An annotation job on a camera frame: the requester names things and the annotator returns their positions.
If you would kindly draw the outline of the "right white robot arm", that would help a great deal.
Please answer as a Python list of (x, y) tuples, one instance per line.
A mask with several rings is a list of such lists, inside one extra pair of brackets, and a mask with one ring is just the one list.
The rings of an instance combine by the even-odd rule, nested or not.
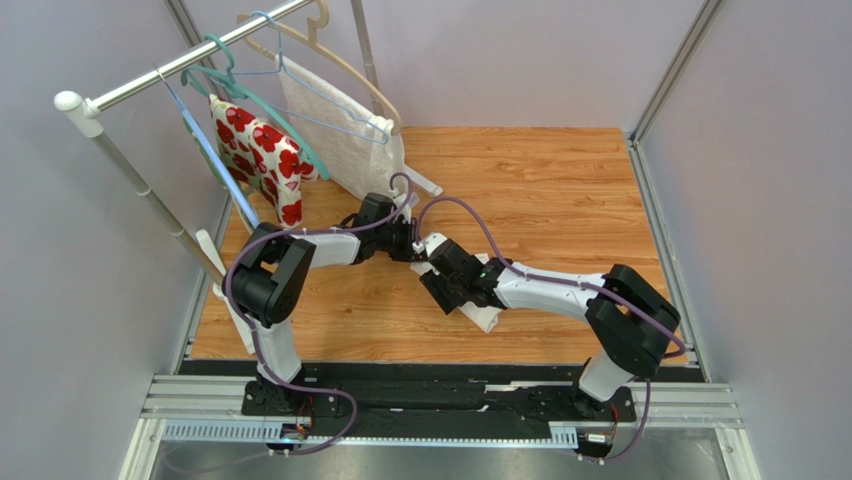
[(586, 322), (601, 345), (576, 386), (604, 402), (635, 378), (653, 377), (677, 342), (678, 310), (637, 271), (616, 264), (605, 274), (536, 269), (472, 255), (433, 233), (416, 241), (412, 268), (446, 314), (459, 311), (485, 333), (507, 310), (536, 310)]

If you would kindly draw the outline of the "white cloth napkin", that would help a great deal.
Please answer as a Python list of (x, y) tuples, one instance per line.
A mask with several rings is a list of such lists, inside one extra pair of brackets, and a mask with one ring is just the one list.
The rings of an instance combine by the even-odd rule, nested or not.
[[(410, 269), (418, 276), (433, 273), (432, 267), (426, 262), (412, 262)], [(454, 311), (465, 315), (486, 334), (490, 333), (499, 322), (500, 309), (496, 307), (477, 307), (475, 304), (467, 302), (460, 307), (455, 307)]]

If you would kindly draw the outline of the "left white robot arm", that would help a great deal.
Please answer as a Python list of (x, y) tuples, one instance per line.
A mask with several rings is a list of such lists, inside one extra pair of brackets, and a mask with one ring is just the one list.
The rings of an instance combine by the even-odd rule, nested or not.
[(338, 224), (319, 230), (287, 231), (260, 224), (227, 271), (222, 290), (249, 328), (258, 362), (258, 381), (308, 392), (294, 381), (303, 374), (296, 351), (292, 316), (311, 271), (358, 265), (377, 253), (413, 262), (422, 256), (412, 244), (417, 220), (408, 198), (368, 194), (360, 209)]

